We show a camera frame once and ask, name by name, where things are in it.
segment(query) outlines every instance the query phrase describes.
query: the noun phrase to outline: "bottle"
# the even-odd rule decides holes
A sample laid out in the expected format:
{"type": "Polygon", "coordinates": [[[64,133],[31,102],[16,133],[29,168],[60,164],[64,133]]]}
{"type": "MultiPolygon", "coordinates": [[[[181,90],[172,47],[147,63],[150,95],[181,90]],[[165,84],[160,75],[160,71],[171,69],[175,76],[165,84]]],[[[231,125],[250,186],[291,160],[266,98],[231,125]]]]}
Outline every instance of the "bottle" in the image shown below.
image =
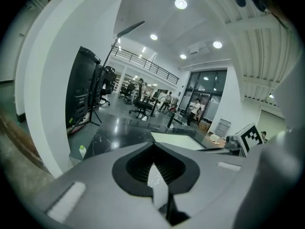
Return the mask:
{"type": "Polygon", "coordinates": [[[83,145],[81,145],[80,146],[80,153],[81,153],[82,158],[85,157],[86,152],[87,152],[86,148],[83,145]]]}

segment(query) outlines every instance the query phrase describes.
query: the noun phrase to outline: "light stand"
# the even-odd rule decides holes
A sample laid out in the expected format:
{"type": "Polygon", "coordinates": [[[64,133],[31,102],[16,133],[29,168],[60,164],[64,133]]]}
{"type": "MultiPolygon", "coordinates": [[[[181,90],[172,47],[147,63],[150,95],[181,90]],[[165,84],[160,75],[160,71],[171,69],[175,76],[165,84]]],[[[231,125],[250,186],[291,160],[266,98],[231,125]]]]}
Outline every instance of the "light stand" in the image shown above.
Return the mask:
{"type": "MultiPolygon", "coordinates": [[[[126,34],[132,32],[134,29],[138,28],[139,26],[143,25],[144,23],[145,23],[145,21],[141,21],[141,22],[139,22],[139,23],[136,23],[136,24],[134,24],[134,25],[128,27],[127,29],[125,29],[125,30],[123,30],[123,31],[121,31],[120,33],[117,34],[116,39],[115,39],[115,41],[114,41],[114,44],[112,45],[112,47],[111,47],[111,49],[110,49],[110,51],[109,51],[109,53],[108,53],[108,55],[107,55],[107,57],[106,57],[106,60],[105,60],[105,62],[104,62],[104,64],[103,64],[103,68],[105,67],[105,65],[106,65],[106,63],[107,63],[107,61],[108,61],[108,59],[109,59],[109,56],[110,56],[110,54],[111,54],[113,48],[115,47],[116,43],[118,42],[119,38],[121,38],[122,36],[124,36],[124,35],[126,35],[126,34]]],[[[95,80],[95,81],[96,81],[96,84],[95,84],[94,90],[93,90],[92,92],[90,92],[90,95],[93,94],[93,95],[95,96],[96,91],[97,91],[97,87],[98,87],[98,82],[99,82],[99,80],[100,80],[100,76],[96,78],[96,80],[95,80]]],[[[72,131],[73,131],[76,127],[85,125],[85,124],[87,124],[87,123],[91,123],[91,124],[100,126],[99,124],[97,124],[97,123],[95,123],[95,122],[92,121],[92,113],[94,113],[94,114],[96,115],[96,117],[99,119],[100,123],[102,123],[101,119],[98,117],[98,115],[96,114],[96,112],[95,112],[95,110],[94,110],[94,98],[91,98],[91,101],[92,101],[92,103],[90,103],[89,109],[86,111],[85,114],[83,114],[83,116],[79,119],[79,121],[75,124],[75,126],[68,132],[68,135],[70,135],[70,134],[72,133],[72,131]],[[81,120],[83,120],[83,118],[86,116],[87,113],[90,113],[90,115],[89,115],[89,120],[88,120],[87,122],[84,122],[84,123],[80,123],[80,124],[79,124],[79,122],[80,122],[81,120]]]]}

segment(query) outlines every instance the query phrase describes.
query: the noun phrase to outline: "ceiling light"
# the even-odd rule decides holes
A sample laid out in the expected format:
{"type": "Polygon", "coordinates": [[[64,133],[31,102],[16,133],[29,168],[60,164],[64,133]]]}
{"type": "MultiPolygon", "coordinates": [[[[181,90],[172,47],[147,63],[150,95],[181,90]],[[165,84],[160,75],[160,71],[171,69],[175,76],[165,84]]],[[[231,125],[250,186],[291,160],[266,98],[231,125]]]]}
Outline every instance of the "ceiling light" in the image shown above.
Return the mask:
{"type": "Polygon", "coordinates": [[[214,42],[214,43],[213,43],[213,46],[214,46],[215,48],[222,48],[223,44],[222,44],[221,42],[214,42]]]}
{"type": "Polygon", "coordinates": [[[175,6],[180,10],[184,10],[187,7],[187,2],[185,0],[176,0],[175,6]]]}
{"type": "Polygon", "coordinates": [[[151,39],[153,39],[153,40],[157,40],[157,39],[158,39],[158,37],[157,37],[156,35],[154,35],[154,34],[151,34],[151,39]]]}

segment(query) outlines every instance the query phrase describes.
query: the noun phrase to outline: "railing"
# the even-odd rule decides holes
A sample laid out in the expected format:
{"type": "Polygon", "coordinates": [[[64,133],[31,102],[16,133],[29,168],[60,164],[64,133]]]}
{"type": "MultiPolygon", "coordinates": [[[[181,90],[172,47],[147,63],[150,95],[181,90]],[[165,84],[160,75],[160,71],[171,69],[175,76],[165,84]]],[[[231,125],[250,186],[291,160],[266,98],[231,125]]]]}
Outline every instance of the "railing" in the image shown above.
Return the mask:
{"type": "Polygon", "coordinates": [[[124,49],[119,50],[119,48],[114,47],[113,51],[111,52],[111,55],[135,63],[143,67],[144,69],[149,70],[174,84],[177,84],[179,80],[177,76],[173,75],[172,73],[169,73],[167,70],[127,50],[124,49]]]}

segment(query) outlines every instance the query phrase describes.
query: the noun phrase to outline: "office chair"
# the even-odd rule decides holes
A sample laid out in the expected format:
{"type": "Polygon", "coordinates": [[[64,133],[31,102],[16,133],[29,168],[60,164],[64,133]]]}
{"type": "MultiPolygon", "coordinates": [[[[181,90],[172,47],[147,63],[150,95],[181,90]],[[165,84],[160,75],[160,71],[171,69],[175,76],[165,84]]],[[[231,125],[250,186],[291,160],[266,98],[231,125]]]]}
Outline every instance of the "office chair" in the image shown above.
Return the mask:
{"type": "Polygon", "coordinates": [[[148,118],[148,115],[146,114],[146,110],[147,109],[150,109],[152,110],[153,109],[153,106],[151,106],[150,104],[148,103],[144,103],[144,102],[141,102],[141,97],[142,97],[142,84],[143,84],[143,79],[140,78],[139,80],[139,95],[138,97],[134,100],[133,104],[137,107],[136,110],[130,110],[129,113],[131,114],[131,112],[135,112],[135,113],[139,113],[136,118],[139,118],[139,115],[140,114],[143,114],[144,116],[146,116],[148,118]]]}
{"type": "Polygon", "coordinates": [[[135,89],[135,85],[133,83],[130,83],[128,85],[128,87],[124,90],[124,91],[121,91],[121,93],[124,94],[124,96],[119,96],[119,98],[127,98],[129,97],[131,94],[132,94],[132,91],[135,89]]]}
{"type": "Polygon", "coordinates": [[[116,74],[114,73],[114,69],[110,66],[105,67],[107,74],[104,79],[105,89],[101,89],[100,100],[104,100],[110,105],[110,102],[103,98],[102,96],[108,95],[113,91],[113,82],[115,81],[116,74]]]}

